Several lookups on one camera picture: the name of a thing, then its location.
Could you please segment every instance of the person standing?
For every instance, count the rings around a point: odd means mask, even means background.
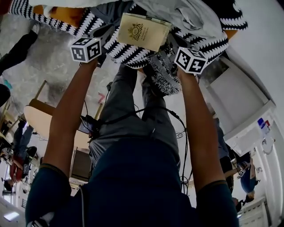
[[[7,191],[12,191],[13,185],[18,183],[23,178],[23,168],[26,159],[29,157],[27,153],[27,145],[29,144],[33,127],[30,125],[27,127],[25,132],[23,133],[23,129],[26,125],[26,122],[20,121],[18,124],[18,129],[14,134],[13,140],[13,156],[12,162],[13,164],[10,166],[10,178],[9,180],[4,181],[4,187]],[[30,153],[36,153],[36,147],[30,147]]]

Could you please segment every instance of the small book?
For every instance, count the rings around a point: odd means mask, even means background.
[[[152,17],[124,13],[117,41],[158,52],[172,24]]]

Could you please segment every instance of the navy blue shirt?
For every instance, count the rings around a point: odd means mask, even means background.
[[[159,141],[129,138],[113,144],[83,187],[85,226],[239,226],[225,181],[197,193],[197,208],[182,194],[172,151]],[[28,197],[26,222],[53,212],[50,226],[82,226],[79,191],[68,178],[42,164]]]
[[[237,165],[238,166],[244,167],[246,165],[249,165],[249,168],[247,168],[245,170],[243,176],[241,177],[241,186],[246,193],[250,193],[254,190],[255,185],[256,185],[256,176],[254,176],[254,178],[250,179],[250,171],[251,171],[250,153],[248,152],[241,157],[236,155],[236,159],[237,159]]]

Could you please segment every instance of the gray pants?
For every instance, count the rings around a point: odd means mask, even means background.
[[[102,121],[114,120],[135,111],[133,91],[136,79],[137,70],[125,65],[120,66],[113,81],[109,98],[100,116]],[[145,107],[166,107],[163,98],[153,95],[147,81],[142,84],[142,95]],[[145,110],[142,119],[137,115],[132,115],[112,125],[102,125],[100,137],[90,143],[90,157],[94,166],[113,143],[122,138],[130,137],[149,138],[165,143],[172,149],[177,165],[180,166],[176,132],[167,111],[162,109]]]

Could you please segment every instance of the jeans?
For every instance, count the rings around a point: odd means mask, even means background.
[[[137,80],[137,70],[121,65],[113,81],[109,98],[102,110],[102,121],[114,120],[129,112],[134,112],[133,91]],[[147,81],[142,84],[145,107],[166,107],[163,98],[156,97]],[[136,114],[111,125],[102,125],[100,137],[90,142],[90,157],[95,166],[101,155],[121,138],[142,137],[159,140],[173,151],[177,166],[180,167],[176,132],[167,111],[150,109],[140,119]]]
[[[23,128],[19,126],[14,134],[14,155],[18,156],[22,160],[25,161],[25,159],[28,157],[28,154],[26,152],[27,145],[29,144],[31,137],[32,137],[32,131],[34,130],[33,127],[30,125],[27,127],[26,131],[23,134]]]
[[[0,59],[0,75],[6,70],[23,62],[28,54],[28,49],[36,41],[37,34],[33,31],[24,35],[10,50]]]

